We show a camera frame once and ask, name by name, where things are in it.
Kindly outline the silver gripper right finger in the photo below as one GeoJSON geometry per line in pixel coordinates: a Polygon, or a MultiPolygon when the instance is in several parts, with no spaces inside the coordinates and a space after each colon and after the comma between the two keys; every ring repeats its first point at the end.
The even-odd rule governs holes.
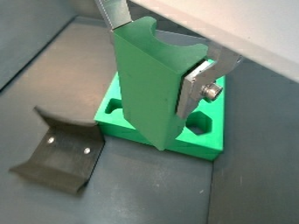
{"type": "Polygon", "coordinates": [[[205,99],[214,102],[223,87],[217,79],[229,74],[239,65],[243,56],[217,42],[210,42],[207,56],[203,62],[187,73],[182,81],[178,97],[177,115],[186,119],[205,99]]]}

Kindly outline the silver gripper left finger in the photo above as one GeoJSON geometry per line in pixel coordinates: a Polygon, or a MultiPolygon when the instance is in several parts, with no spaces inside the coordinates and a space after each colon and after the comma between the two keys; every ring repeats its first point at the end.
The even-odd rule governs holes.
{"type": "Polygon", "coordinates": [[[127,0],[95,0],[109,28],[111,44],[115,44],[115,30],[133,22],[127,0]]]}

